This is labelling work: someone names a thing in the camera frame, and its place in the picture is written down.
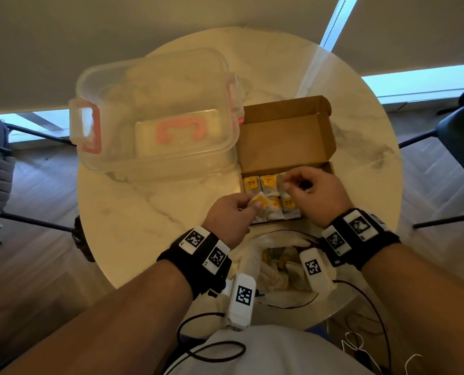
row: cardboard box lid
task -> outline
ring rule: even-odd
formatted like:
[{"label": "cardboard box lid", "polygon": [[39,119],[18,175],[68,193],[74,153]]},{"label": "cardboard box lid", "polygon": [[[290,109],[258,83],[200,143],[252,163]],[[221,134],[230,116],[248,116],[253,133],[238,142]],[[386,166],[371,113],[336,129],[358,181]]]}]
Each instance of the cardboard box lid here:
[{"label": "cardboard box lid", "polygon": [[244,175],[327,162],[336,151],[323,96],[244,107],[237,156]]}]

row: herringbone floor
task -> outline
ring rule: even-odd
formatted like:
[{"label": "herringbone floor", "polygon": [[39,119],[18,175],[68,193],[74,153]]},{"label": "herringbone floor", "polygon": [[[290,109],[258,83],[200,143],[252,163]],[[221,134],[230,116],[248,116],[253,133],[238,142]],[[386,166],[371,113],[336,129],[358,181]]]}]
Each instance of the herringbone floor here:
[{"label": "herringbone floor", "polygon": [[[399,141],[429,130],[439,120],[428,110],[389,116]],[[6,211],[71,226],[78,214],[75,150],[67,146],[29,149],[16,152],[16,159],[14,189]],[[402,163],[404,191],[398,233],[417,252],[464,278],[464,222],[411,230],[414,222],[464,213],[464,170],[436,138],[403,149]],[[4,242],[0,246],[1,362],[53,332],[112,286],[98,266],[75,249],[70,234],[0,222],[4,224],[0,229]],[[354,308],[374,318],[361,305]],[[348,313],[342,311],[335,320],[344,324]],[[356,330],[379,330],[374,322],[353,314],[348,321]],[[395,326],[391,320],[387,324]],[[334,322],[330,327],[333,337],[341,335]],[[369,352],[385,364],[382,336],[362,334]],[[399,369],[414,350],[401,342],[399,329],[393,328],[391,335],[395,368]],[[425,373],[420,360],[414,359],[409,373]]]}]

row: person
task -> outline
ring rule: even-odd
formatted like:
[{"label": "person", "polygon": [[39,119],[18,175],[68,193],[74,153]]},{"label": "person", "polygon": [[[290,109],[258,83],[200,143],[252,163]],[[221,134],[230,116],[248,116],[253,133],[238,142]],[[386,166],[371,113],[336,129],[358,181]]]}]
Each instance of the person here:
[{"label": "person", "polygon": [[[313,184],[310,191],[298,187],[303,179]],[[321,228],[354,207],[340,180],[322,170],[298,167],[287,172],[284,180],[287,192]],[[250,199],[245,194],[218,199],[202,227],[235,248],[261,209],[246,207]],[[423,355],[424,364],[434,373],[464,374],[464,281],[401,243],[377,251],[361,272]],[[166,359],[192,299],[192,287],[182,271],[169,260],[159,260],[39,342],[2,374],[154,373]],[[172,373],[371,373],[321,337],[285,327],[223,329],[207,342],[221,340],[240,341],[247,350],[224,363],[189,358]],[[237,351],[227,346],[214,349]]]}]

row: plastic storage bin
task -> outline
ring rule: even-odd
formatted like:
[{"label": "plastic storage bin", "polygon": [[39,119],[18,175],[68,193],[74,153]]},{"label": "plastic storage bin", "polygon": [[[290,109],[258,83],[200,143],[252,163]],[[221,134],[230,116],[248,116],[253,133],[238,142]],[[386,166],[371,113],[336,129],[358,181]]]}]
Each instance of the plastic storage bin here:
[{"label": "plastic storage bin", "polygon": [[87,69],[69,103],[71,141],[92,170],[129,178],[203,176],[235,166],[237,76],[200,48]]}]

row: round table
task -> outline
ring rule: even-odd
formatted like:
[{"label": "round table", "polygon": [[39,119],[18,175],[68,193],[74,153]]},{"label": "round table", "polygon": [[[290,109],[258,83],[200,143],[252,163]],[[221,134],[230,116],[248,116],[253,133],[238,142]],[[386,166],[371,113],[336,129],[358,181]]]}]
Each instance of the round table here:
[{"label": "round table", "polygon": [[[213,47],[237,73],[244,105],[323,95],[331,103],[330,117],[337,150],[331,158],[354,203],[377,214],[396,229],[402,197],[402,167],[388,117],[362,78],[337,56],[297,36],[266,30],[226,27],[176,39],[153,54]],[[240,169],[206,178],[172,182],[117,181],[113,176],[78,171],[78,199],[87,242],[99,267],[120,287],[152,265],[160,252],[186,230],[202,223],[209,207],[222,195],[239,191]],[[316,232],[307,221],[253,227],[251,236],[282,228]],[[356,285],[365,282],[353,267],[340,274]],[[324,302],[282,310],[256,305],[253,323],[277,323],[308,328],[354,297],[340,284]],[[210,296],[200,296],[189,315],[220,308]],[[186,333],[203,336],[216,325],[206,321]]]}]

